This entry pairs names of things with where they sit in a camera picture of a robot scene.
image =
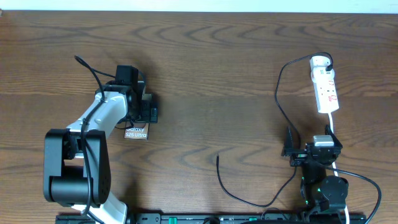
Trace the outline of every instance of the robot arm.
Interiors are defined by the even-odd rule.
[[[93,104],[66,129],[51,129],[45,137],[44,196],[76,210],[86,208],[88,180],[86,164],[83,167],[66,166],[64,160],[82,158],[81,126],[83,120],[95,110],[87,121],[86,145],[91,174],[91,201],[88,215],[99,223],[124,224],[127,205],[111,192],[111,171],[106,140],[115,125],[123,121],[156,123],[157,108],[152,95],[145,93],[145,83],[138,81],[139,71],[132,66],[118,65],[116,78],[103,85],[105,99],[97,90]]]

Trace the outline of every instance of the wooden table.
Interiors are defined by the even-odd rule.
[[[292,175],[280,156],[287,122],[274,89],[283,64],[318,51],[333,55],[343,143],[341,169],[375,180],[383,200],[373,223],[395,223],[398,206],[398,17],[366,14],[233,14],[5,11],[0,18],[0,220],[53,223],[42,193],[44,136],[92,103],[97,84],[76,63],[115,73],[133,65],[159,102],[148,141],[108,139],[112,191],[135,210],[261,212],[228,190],[267,203]],[[303,141],[322,134],[308,61],[285,70],[279,101]],[[102,82],[108,77],[100,77]],[[348,208],[369,215],[376,189],[349,180]],[[273,204],[304,205],[301,171]]]

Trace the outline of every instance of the white wall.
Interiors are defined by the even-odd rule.
[[[398,13],[398,0],[0,0],[3,10]]]

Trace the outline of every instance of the power strip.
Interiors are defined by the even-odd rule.
[[[310,60],[311,79],[315,89],[315,98],[319,113],[331,113],[339,108],[335,86],[335,71],[326,70],[330,59],[324,56],[314,56]]]

